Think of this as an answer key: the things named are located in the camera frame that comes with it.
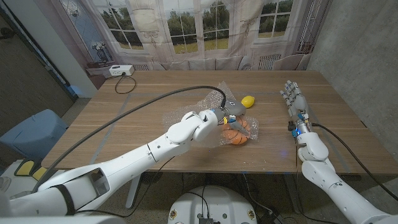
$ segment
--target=orange object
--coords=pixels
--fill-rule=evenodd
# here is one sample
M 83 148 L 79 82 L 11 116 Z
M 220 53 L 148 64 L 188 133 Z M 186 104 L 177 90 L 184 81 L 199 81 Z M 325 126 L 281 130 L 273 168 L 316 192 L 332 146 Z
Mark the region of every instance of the orange object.
M 242 127 L 246 129 L 250 134 L 250 126 L 248 125 L 248 122 L 245 119 L 242 119 L 240 116 L 237 116 L 235 122 L 239 122 L 242 125 Z M 249 139 L 249 136 L 246 136 L 242 132 L 235 129 L 231 129 L 231 126 L 229 124 L 223 125 L 223 135 L 226 139 L 230 140 L 231 143 L 235 145 L 243 144 Z

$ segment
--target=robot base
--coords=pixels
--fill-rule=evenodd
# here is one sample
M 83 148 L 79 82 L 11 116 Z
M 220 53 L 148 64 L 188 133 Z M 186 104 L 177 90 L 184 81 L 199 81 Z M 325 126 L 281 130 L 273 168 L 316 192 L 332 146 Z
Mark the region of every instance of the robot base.
M 197 187 L 190 192 L 202 195 L 202 187 Z M 174 202 L 170 209 L 168 224 L 210 223 L 202 218 L 201 197 L 185 193 Z M 208 185 L 205 187 L 203 198 L 207 201 L 209 218 L 213 223 L 220 224 L 256 224 L 256 214 L 253 206 L 240 194 L 226 187 Z M 203 201 L 203 218 L 207 218 L 207 206 Z

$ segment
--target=white outlet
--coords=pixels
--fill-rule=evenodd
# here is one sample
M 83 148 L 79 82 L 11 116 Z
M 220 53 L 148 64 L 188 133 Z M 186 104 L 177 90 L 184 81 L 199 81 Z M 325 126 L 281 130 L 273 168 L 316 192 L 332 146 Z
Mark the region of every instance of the white outlet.
M 109 69 L 112 76 L 132 75 L 134 73 L 134 67 L 132 65 L 112 65 Z

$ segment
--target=grass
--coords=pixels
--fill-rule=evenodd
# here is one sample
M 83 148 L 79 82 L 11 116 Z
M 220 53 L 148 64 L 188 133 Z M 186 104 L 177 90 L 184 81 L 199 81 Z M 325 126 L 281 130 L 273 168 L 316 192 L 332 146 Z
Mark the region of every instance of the grass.
M 198 51 L 198 43 L 187 44 L 187 51 L 185 51 L 185 46 L 183 44 L 173 45 L 173 47 L 176 54 L 185 54 Z
M 263 32 L 259 33 L 259 38 L 270 38 L 272 35 L 272 32 Z M 285 35 L 285 31 L 280 31 L 280 32 L 274 32 L 274 37 L 280 37 Z
M 130 49 L 130 46 L 128 44 L 122 44 L 122 43 L 119 42 L 119 45 L 123 49 Z M 143 46 L 134 46 L 134 45 L 132 45 L 131 48 L 133 50 L 144 50 Z
M 217 40 L 217 49 L 228 49 L 228 38 Z M 216 50 L 216 40 L 206 40 L 205 50 Z M 184 54 L 198 51 L 198 43 L 187 44 L 187 51 L 183 44 L 174 45 L 176 54 Z

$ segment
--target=concrete wall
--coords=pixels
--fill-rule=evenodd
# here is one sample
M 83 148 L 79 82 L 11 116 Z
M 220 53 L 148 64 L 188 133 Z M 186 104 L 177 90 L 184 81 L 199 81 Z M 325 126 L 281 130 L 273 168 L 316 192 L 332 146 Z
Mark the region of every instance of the concrete wall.
M 398 161 L 398 1 L 334 0 L 307 70 L 321 72 Z
M 36 3 L 31 0 L 5 0 L 5 2 L 70 82 L 73 91 L 79 97 L 91 98 L 94 96 L 97 91 L 94 84 L 69 52 Z

